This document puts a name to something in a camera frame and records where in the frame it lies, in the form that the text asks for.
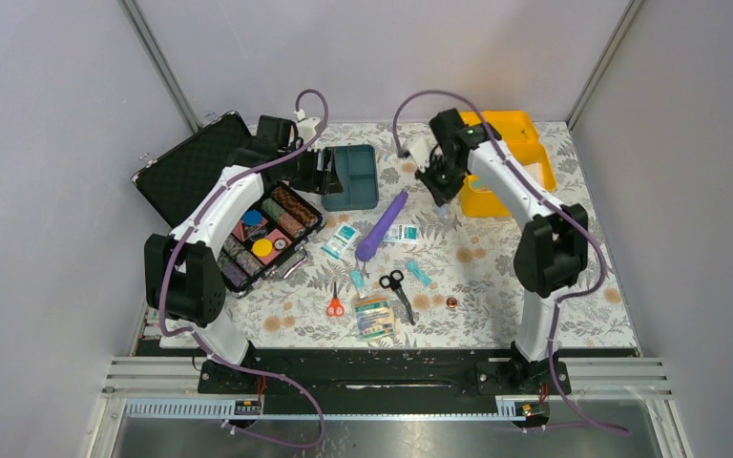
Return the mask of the clear bag blue roll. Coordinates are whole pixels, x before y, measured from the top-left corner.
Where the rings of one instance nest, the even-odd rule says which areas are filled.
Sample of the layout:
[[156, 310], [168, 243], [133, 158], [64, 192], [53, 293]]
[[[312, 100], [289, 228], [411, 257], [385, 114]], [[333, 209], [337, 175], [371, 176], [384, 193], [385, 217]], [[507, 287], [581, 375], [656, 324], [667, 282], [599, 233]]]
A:
[[447, 221], [451, 216], [451, 209], [448, 204], [438, 205], [433, 210], [434, 214], [443, 221]]

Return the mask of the white gauze pad bag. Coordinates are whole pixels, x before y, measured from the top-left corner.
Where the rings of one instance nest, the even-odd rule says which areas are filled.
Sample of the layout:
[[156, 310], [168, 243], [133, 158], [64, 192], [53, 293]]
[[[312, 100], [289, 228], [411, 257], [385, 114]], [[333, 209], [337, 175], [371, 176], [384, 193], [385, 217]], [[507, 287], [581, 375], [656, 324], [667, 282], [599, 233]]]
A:
[[540, 186], [545, 185], [545, 176], [540, 162], [524, 165], [523, 168]]

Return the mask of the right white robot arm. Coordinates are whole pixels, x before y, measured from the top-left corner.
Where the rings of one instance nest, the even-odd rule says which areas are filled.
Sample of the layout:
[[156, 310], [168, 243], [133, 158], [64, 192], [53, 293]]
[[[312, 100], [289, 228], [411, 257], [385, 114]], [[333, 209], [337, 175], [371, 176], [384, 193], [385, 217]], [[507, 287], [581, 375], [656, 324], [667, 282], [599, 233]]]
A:
[[450, 109], [429, 122], [433, 141], [408, 143], [415, 176], [442, 206], [478, 178], [507, 208], [520, 229], [513, 271], [525, 290], [522, 323], [513, 341], [522, 357], [509, 368], [511, 384], [532, 393], [547, 380], [548, 341], [555, 299], [577, 283], [588, 265], [588, 214], [580, 204], [567, 206], [552, 196], [513, 156], [501, 134], [484, 121], [464, 122]]

